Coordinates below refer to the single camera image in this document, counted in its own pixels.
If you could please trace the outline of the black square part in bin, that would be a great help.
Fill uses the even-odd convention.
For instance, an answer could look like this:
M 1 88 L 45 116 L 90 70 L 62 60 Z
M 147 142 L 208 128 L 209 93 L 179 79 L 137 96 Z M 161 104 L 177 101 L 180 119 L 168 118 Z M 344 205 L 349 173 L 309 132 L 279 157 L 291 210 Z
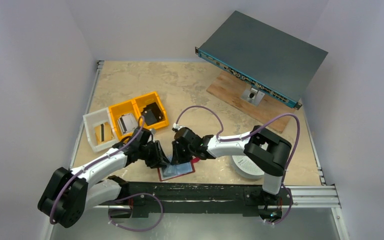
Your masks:
M 148 126 L 159 123 L 164 119 L 164 114 L 156 102 L 146 105 L 141 115 L 144 116 L 144 121 Z

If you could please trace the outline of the red leather card holder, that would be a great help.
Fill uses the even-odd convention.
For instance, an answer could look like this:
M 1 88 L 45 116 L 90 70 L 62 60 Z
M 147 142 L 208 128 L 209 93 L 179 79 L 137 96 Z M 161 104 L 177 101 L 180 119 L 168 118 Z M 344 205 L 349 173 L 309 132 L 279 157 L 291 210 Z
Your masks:
M 164 165 L 157 169 L 158 178 L 160 182 L 178 178 L 184 175 L 192 174 L 195 172 L 194 164 L 197 163 L 200 159 L 193 157 L 191 161 L 176 165 Z

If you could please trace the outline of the gold card with black stripe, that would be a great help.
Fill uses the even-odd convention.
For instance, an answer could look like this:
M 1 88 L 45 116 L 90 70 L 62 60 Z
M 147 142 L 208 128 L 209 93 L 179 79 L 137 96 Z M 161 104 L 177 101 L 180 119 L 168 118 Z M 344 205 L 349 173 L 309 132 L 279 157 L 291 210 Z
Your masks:
M 112 127 L 108 121 L 96 125 L 93 129 L 97 145 L 102 145 L 115 139 Z

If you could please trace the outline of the yellow double compartment bin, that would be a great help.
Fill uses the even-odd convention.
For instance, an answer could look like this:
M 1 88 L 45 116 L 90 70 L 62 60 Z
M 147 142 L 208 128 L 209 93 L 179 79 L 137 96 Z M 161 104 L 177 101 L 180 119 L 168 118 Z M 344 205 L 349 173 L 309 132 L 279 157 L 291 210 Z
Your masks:
M 118 119 L 124 114 L 133 114 L 135 120 L 137 121 L 141 116 L 145 107 L 149 104 L 156 103 L 161 110 L 163 117 L 162 120 L 151 125 L 145 124 L 144 127 L 146 129 L 162 129 L 169 125 L 169 118 L 167 115 L 167 111 L 162 104 L 160 96 L 156 91 L 152 91 L 147 94 L 143 94 L 138 97 L 131 98 L 130 100 L 113 104 L 108 107 L 109 116 L 111 118 L 112 129 L 115 132 L 115 135 L 118 140 L 121 140 L 125 136 L 131 136 L 132 133 L 122 133 L 122 130 L 118 124 Z

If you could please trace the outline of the white plastic bin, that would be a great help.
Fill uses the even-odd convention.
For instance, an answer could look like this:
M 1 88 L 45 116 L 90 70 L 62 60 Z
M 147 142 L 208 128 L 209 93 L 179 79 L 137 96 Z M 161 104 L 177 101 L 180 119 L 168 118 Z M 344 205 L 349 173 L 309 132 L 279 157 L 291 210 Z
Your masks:
M 83 115 L 83 123 L 87 141 L 94 153 L 118 142 L 108 107 Z

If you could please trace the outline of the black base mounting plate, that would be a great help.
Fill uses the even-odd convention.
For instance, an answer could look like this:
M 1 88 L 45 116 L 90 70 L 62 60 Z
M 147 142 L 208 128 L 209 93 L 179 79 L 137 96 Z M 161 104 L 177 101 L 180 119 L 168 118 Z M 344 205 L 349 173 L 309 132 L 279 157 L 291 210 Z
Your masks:
M 238 214 L 277 221 L 283 209 L 294 204 L 289 188 L 271 195 L 259 185 L 115 180 L 121 183 L 121 195 L 104 205 L 126 206 L 133 218 L 147 218 L 150 213 Z

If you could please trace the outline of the white filament spool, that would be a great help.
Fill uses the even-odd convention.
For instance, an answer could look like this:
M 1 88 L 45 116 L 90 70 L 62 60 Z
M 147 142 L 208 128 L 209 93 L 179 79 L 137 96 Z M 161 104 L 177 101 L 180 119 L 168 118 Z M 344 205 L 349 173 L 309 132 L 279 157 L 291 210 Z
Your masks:
M 247 156 L 231 156 L 231 166 L 237 174 L 249 180 L 259 180 L 265 175 L 264 171 Z

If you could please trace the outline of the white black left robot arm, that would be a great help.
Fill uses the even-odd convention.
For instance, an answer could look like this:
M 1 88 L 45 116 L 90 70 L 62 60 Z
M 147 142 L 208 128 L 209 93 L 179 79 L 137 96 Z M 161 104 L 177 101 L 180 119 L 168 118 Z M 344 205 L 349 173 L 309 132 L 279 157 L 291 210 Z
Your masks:
M 85 210 L 106 202 L 126 203 L 130 184 L 113 175 L 130 164 L 143 160 L 151 169 L 170 164 L 158 140 L 145 128 L 137 127 L 132 136 L 115 143 L 100 157 L 80 167 L 55 170 L 38 201 L 39 211 L 51 224 L 73 226 Z

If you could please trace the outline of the white VIP credit card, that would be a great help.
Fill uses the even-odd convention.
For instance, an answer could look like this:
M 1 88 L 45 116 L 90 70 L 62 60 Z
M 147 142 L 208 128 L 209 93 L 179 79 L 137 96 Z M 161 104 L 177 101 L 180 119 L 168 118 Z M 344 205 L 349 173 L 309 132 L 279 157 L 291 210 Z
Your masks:
M 132 132 L 138 125 L 137 120 L 133 113 L 123 114 L 122 119 L 125 125 L 125 133 Z

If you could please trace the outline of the wooden board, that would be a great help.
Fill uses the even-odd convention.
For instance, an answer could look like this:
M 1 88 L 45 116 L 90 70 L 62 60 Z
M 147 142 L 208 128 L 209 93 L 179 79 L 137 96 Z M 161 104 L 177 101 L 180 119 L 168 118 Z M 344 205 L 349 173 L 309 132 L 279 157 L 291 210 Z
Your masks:
M 262 124 L 280 114 L 297 111 L 225 71 L 206 91 Z

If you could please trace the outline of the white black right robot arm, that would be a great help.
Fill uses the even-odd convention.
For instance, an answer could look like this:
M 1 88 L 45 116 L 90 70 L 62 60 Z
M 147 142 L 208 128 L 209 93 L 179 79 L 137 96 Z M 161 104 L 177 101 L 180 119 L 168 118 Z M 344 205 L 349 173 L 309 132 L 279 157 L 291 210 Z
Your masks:
M 212 134 L 201 137 L 190 128 L 177 124 L 172 130 L 172 165 L 190 162 L 194 157 L 208 160 L 225 156 L 246 156 L 264 172 L 260 191 L 262 200 L 272 204 L 280 198 L 281 185 L 293 149 L 288 140 L 260 125 L 254 126 L 253 135 L 245 132 L 220 138 Z

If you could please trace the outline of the grey blue network switch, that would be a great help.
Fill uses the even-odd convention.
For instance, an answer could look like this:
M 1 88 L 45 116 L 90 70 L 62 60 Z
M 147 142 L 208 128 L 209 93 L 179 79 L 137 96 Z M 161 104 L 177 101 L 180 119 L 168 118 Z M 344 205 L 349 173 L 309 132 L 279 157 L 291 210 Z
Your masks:
M 236 10 L 195 54 L 299 110 L 328 52 Z

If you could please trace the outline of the grey metal bracket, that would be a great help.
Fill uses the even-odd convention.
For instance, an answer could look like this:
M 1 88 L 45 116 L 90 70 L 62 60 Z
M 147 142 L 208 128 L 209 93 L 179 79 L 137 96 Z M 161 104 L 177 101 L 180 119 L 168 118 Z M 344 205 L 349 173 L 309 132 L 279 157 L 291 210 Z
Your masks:
M 254 105 L 258 106 L 260 102 L 263 100 L 263 97 L 266 94 L 262 92 L 261 90 L 258 90 L 254 87 L 247 88 L 243 91 L 241 95 L 241 99 Z

